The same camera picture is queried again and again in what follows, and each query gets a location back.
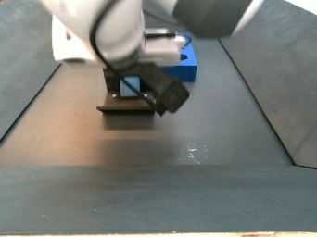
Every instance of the blue object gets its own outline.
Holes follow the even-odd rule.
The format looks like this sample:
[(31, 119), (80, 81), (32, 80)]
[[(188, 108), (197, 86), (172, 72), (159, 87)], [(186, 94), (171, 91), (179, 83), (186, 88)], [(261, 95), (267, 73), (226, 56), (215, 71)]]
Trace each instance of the blue object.
[(180, 50), (180, 54), (182, 60), (179, 64), (175, 67), (163, 67), (162, 70), (171, 76), (178, 77), (182, 81), (194, 82), (198, 64), (191, 44)]
[[(131, 84), (131, 86), (138, 90), (142, 90), (140, 78), (139, 77), (126, 77), (126, 81)], [(135, 97), (136, 93), (126, 86), (126, 84), (120, 81), (120, 96), (122, 97)]]

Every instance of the black object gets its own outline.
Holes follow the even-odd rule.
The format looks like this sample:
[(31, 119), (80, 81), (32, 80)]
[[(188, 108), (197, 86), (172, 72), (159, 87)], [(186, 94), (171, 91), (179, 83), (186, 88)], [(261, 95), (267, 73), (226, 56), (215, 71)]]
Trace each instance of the black object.
[(188, 59), (188, 56), (187, 55), (183, 55), (183, 54), (180, 54), (180, 61), (183, 61), (183, 60), (187, 60)]
[(154, 63), (136, 64), (126, 70), (120, 70), (120, 76), (139, 76), (142, 78), (142, 91), (151, 92), (154, 106), (140, 102), (142, 97), (135, 99), (120, 98), (120, 78), (108, 70), (106, 72), (106, 82), (108, 95), (103, 106), (98, 107), (102, 112), (111, 111), (156, 111), (160, 115), (166, 111), (175, 113), (190, 97), (190, 93), (184, 88), (179, 79), (167, 75)]

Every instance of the white robot link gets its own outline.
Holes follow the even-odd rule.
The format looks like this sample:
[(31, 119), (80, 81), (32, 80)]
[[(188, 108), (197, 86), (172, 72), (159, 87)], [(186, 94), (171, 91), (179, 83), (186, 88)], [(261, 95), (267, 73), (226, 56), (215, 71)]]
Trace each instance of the white robot link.
[[(265, 0), (154, 1), (201, 38), (229, 37), (246, 25)], [(41, 0), (53, 15), (55, 60), (98, 66), (160, 114), (176, 112), (190, 93), (159, 67), (175, 66), (186, 38), (164, 29), (146, 29), (142, 0)], [(138, 74), (155, 100), (126, 81)]]

